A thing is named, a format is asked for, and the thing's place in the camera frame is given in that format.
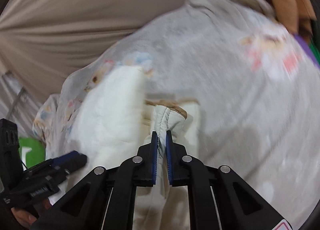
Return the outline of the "person left hand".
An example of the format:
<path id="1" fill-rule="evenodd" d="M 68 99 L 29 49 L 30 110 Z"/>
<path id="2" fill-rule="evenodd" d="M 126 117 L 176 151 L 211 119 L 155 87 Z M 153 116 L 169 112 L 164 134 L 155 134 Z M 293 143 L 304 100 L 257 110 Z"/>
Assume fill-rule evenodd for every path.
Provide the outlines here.
<path id="1" fill-rule="evenodd" d="M 41 203 L 35 205 L 38 216 L 41 216 L 45 211 L 50 210 L 52 204 L 49 199 L 44 199 Z M 20 225 L 29 229 L 32 224 L 37 220 L 33 214 L 23 210 L 22 208 L 12 208 L 11 212 L 13 213 L 15 219 L 19 222 Z"/>

